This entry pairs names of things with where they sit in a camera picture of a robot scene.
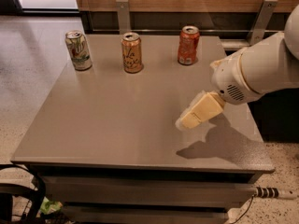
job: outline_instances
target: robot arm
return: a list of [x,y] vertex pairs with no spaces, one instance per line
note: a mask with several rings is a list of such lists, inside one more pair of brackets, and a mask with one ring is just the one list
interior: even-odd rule
[[[201,92],[195,97],[176,123],[181,130],[220,114],[223,109],[217,104],[222,108],[225,102],[240,105],[272,91],[299,88],[299,6],[288,18],[284,33],[276,33],[210,66],[215,92]],[[205,99],[212,99],[215,105],[204,105]]]

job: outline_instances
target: black and white striped tube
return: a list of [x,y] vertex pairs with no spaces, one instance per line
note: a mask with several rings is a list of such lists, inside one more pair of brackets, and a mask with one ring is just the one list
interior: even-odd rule
[[296,199],[297,193],[291,190],[277,188],[256,188],[255,197],[259,198],[279,198],[279,199]]

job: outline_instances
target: soda can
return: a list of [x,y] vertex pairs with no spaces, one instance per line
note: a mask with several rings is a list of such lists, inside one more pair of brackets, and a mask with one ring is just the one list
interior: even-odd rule
[[179,36],[178,62],[190,65],[196,62],[199,30],[195,26],[184,26]]
[[84,71],[92,67],[86,37],[81,31],[70,31],[65,34],[65,43],[75,70]]
[[128,73],[143,69],[141,39],[137,33],[126,33],[121,40],[123,68]]

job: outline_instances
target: can lid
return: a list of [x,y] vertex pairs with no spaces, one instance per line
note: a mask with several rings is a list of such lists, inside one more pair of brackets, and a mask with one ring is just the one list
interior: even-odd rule
[[125,41],[136,41],[139,38],[137,33],[126,33],[123,35],[122,39]]
[[81,31],[69,31],[65,34],[66,38],[74,39],[74,38],[79,38],[83,35]]
[[197,34],[199,33],[199,29],[196,26],[184,26],[183,32],[185,34]]

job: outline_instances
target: floor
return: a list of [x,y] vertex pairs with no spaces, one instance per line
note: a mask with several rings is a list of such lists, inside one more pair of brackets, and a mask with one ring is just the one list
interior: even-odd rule
[[[75,29],[82,30],[80,18],[0,16],[0,163],[9,163],[55,80],[70,62],[64,35]],[[256,185],[299,193],[299,144],[266,143],[266,149],[276,171],[262,176]],[[29,175],[15,170],[1,171],[0,180],[31,185]],[[228,223],[248,204],[231,210]],[[17,200],[14,212],[25,205],[25,201]],[[255,198],[237,223],[297,224],[299,199]]]

